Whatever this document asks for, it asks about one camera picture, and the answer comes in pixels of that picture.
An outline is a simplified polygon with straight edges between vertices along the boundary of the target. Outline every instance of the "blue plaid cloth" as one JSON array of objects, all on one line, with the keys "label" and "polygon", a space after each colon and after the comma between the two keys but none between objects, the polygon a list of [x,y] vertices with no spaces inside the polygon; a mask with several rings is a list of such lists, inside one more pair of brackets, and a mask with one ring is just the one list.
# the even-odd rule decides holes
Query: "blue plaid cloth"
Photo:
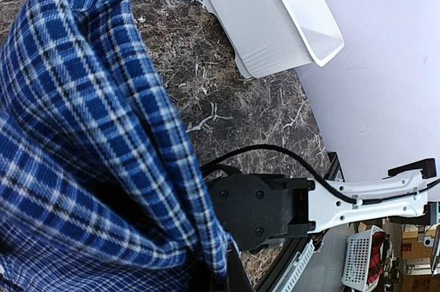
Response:
[{"label": "blue plaid cloth", "polygon": [[0,290],[225,279],[215,217],[129,0],[27,0],[0,51]]}]

